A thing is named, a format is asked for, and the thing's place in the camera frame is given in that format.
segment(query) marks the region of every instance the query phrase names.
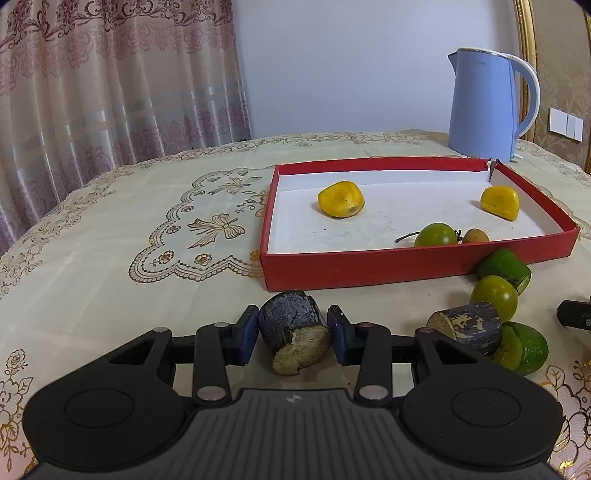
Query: tablecloth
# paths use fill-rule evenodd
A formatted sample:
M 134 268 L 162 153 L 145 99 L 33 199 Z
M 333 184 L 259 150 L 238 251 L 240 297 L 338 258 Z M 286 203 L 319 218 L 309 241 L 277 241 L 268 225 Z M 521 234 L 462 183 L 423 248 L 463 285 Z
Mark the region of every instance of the tablecloth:
M 155 326 L 191 335 L 235 322 L 272 296 L 258 244 L 272 167 L 279 163 L 375 156 L 459 156 L 445 134 L 337 132 L 286 135 L 183 152 L 102 174 L 73 192 L 0 260 L 0 479 L 36 464 L 22 431 L 33 393 Z M 591 478 L 591 353 L 586 337 L 556 320 L 562 300 L 591 293 L 591 177 L 541 147 L 520 141 L 519 174 L 580 226 L 570 258 L 532 265 L 517 322 L 548 339 L 550 355 L 531 379 L 563 405 L 562 434 L 550 458 L 565 478 Z M 322 311 L 338 304 L 353 322 L 412 335 L 432 312 L 468 303 L 471 276 L 319 290 Z M 357 369 L 332 353 L 295 377 L 280 377 L 257 343 L 251 363 L 229 368 L 241 387 L 348 387 Z M 408 365 L 394 365 L 395 394 L 412 387 Z M 190 394 L 190 369 L 175 389 Z

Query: curtain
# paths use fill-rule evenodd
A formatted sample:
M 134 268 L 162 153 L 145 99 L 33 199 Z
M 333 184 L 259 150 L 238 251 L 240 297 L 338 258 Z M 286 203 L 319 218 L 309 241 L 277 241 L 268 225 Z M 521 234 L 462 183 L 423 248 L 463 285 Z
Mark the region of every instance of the curtain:
M 230 0 L 0 12 L 0 254 L 105 171 L 247 139 Z

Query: green fruit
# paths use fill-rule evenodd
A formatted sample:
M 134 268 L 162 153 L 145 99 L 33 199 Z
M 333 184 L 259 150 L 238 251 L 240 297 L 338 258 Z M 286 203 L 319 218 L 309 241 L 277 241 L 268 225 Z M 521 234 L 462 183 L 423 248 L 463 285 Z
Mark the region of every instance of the green fruit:
M 508 322 L 517 311 L 518 295 L 516 289 L 509 282 L 497 275 L 489 275 L 479 280 L 472 295 L 470 303 L 487 301 L 499 313 L 502 322 Z
M 491 253 L 478 265 L 476 270 L 478 279 L 489 275 L 503 277 L 521 295 L 530 283 L 531 270 L 511 250 L 501 248 Z
M 457 245 L 457 234 L 445 223 L 432 223 L 421 230 L 414 240 L 415 247 Z
M 521 363 L 523 345 L 513 328 L 511 328 L 511 325 L 509 325 L 510 323 L 503 325 L 501 344 L 496 352 L 492 354 L 491 358 L 499 365 L 514 372 Z
M 501 346 L 492 359 L 521 375 L 538 371 L 548 358 L 548 342 L 535 328 L 522 323 L 503 325 Z

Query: blue kettle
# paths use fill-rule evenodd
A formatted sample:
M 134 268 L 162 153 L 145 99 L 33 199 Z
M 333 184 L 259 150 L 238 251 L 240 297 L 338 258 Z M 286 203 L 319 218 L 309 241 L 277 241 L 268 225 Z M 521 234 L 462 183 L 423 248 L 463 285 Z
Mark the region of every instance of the blue kettle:
M 456 72 L 449 147 L 461 155 L 509 162 L 517 139 L 540 111 L 540 83 L 533 67 L 515 55 L 484 48 L 460 48 L 448 56 Z M 515 72 L 530 87 L 530 105 L 518 123 Z

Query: yellow mango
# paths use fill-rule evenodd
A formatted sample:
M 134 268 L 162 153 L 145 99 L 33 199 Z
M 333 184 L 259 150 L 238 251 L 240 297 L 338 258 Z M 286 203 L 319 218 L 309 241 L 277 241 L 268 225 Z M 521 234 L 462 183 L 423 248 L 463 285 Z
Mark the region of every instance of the yellow mango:
M 519 214 L 519 196 L 511 187 L 488 187 L 480 197 L 480 206 L 485 212 L 512 222 Z
M 318 194 L 321 210 L 332 217 L 345 218 L 357 215 L 365 205 L 359 187 L 352 181 L 339 181 Z

